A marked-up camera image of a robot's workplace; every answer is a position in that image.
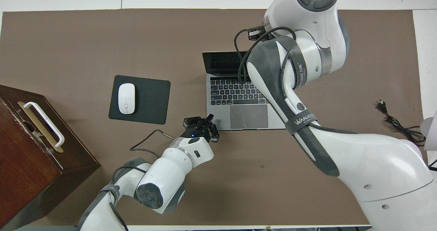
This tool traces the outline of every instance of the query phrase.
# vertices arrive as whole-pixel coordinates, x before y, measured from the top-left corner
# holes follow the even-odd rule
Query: white mouse
[[[135,111],[135,86],[124,83],[118,89],[118,109],[123,114],[132,114]]]

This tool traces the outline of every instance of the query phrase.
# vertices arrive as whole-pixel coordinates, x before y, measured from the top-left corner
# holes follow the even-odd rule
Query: white handle
[[[50,118],[45,114],[45,112],[41,109],[41,107],[39,107],[39,105],[37,103],[27,102],[25,105],[23,105],[23,107],[29,108],[31,105],[33,105],[33,107],[35,107],[36,111],[38,111],[38,113],[42,116],[42,118],[44,118],[44,120],[47,122],[47,124],[50,126],[50,128],[52,128],[52,130],[55,132],[55,134],[59,137],[59,142],[56,143],[55,147],[60,147],[65,141],[64,136],[61,134],[59,129],[56,128],[56,126],[53,124],[53,122],[50,120]]]

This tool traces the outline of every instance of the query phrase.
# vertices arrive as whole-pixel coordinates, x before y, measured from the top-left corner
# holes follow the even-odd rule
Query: brown table surface
[[[76,225],[125,161],[159,128],[178,136],[182,119],[206,116],[203,51],[232,51],[235,34],[265,10],[139,9],[5,12],[0,83],[45,95],[102,167],[35,225]],[[404,138],[375,109],[380,98],[406,126],[422,121],[411,11],[340,11],[351,50],[342,69],[297,90],[328,127]],[[252,44],[239,38],[240,49]],[[115,75],[171,82],[165,125],[108,118]],[[351,191],[320,172],[285,130],[221,132],[215,157],[188,174],[176,211],[159,215],[124,197],[129,225],[367,224]],[[162,153],[170,140],[144,147]]]

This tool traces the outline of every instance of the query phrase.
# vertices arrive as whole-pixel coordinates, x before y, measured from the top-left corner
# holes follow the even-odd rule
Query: wooden box
[[[44,96],[0,85],[2,231],[45,216],[99,167]]]

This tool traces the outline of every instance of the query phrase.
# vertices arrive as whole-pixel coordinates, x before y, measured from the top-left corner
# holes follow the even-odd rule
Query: laptop
[[[206,111],[218,130],[272,130],[285,128],[268,100],[247,77],[238,81],[237,52],[203,52],[206,69]]]

